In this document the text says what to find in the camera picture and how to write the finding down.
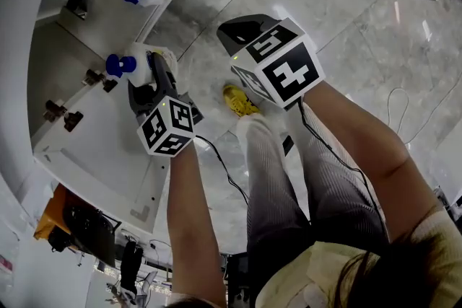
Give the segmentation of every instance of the fiducial marker cube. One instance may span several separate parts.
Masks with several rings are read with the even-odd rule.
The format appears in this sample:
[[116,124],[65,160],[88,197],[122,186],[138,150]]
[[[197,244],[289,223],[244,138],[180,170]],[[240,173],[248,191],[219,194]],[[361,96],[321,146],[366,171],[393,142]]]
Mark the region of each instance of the fiducial marker cube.
[[191,106],[166,95],[137,133],[148,154],[175,157],[195,137]]
[[253,92],[280,107],[326,78],[310,38],[290,18],[239,50],[231,66]]

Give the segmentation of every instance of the gray striped pants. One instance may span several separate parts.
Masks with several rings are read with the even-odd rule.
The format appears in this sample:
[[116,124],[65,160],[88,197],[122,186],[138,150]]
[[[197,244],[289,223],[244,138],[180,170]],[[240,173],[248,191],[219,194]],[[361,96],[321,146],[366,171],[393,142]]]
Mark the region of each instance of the gray striped pants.
[[[305,106],[307,123],[350,167],[357,167],[314,112]],[[245,154],[250,186],[248,258],[254,301],[264,284],[314,241],[370,250],[388,244],[361,177],[344,167],[302,123],[299,107],[285,113],[286,127],[299,153],[308,189],[310,221],[300,209],[284,164],[279,136],[262,115],[245,116],[237,137]]]

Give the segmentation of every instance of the marble floor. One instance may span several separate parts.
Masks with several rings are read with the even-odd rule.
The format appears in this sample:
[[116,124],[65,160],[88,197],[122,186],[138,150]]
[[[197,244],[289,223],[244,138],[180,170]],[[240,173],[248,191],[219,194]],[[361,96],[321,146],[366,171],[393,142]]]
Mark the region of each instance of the marble floor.
[[[229,19],[257,13],[295,19],[313,40],[327,81],[385,123],[391,90],[405,89],[409,107],[398,134],[408,142],[418,133],[408,148],[429,185],[437,186],[442,170],[435,150],[462,118],[462,84],[456,84],[462,73],[461,0],[173,0],[146,42],[167,46],[178,57],[179,87],[189,91],[205,116],[197,133],[215,143],[230,174],[246,191],[248,172],[235,136],[237,117],[221,95],[225,82],[237,81],[216,31]],[[251,97],[284,135],[282,111]],[[394,130],[406,101],[401,90],[390,98]],[[226,181],[214,152],[200,142],[197,148],[220,250],[242,252],[243,199]],[[287,156],[287,166],[306,211],[307,192],[295,149]],[[154,229],[154,235],[165,240],[167,192],[168,186]]]

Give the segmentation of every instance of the person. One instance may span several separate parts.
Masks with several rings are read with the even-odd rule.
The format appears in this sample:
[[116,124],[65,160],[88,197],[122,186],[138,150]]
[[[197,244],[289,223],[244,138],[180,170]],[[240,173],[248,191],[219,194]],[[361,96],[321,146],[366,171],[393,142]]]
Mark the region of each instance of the person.
[[[249,173],[251,307],[457,303],[462,296],[462,236],[388,126],[326,82],[305,94],[300,109],[294,106],[285,113],[308,189],[308,221],[287,175],[279,136],[242,90],[226,86],[224,96],[240,116],[237,137]],[[367,176],[370,193],[354,170],[358,167]],[[170,174],[169,307],[226,307],[217,240],[193,144],[171,159]]]

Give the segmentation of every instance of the metal bracket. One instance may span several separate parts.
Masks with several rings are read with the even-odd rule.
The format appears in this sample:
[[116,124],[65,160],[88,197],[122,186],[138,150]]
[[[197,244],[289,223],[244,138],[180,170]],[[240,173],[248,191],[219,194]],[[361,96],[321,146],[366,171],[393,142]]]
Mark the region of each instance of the metal bracket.
[[89,86],[93,86],[100,81],[103,82],[103,90],[105,92],[109,92],[117,85],[116,80],[109,80],[104,74],[99,74],[92,69],[87,70],[83,83]]
[[131,209],[130,214],[136,219],[139,219],[141,222],[146,222],[147,217],[149,215],[149,207],[144,206],[143,211],[141,213],[138,211],[135,211],[134,209]]
[[51,100],[45,103],[46,111],[43,117],[48,122],[54,122],[58,117],[64,116],[64,128],[71,132],[75,126],[83,119],[84,115],[80,112],[70,113],[64,106],[59,106]]

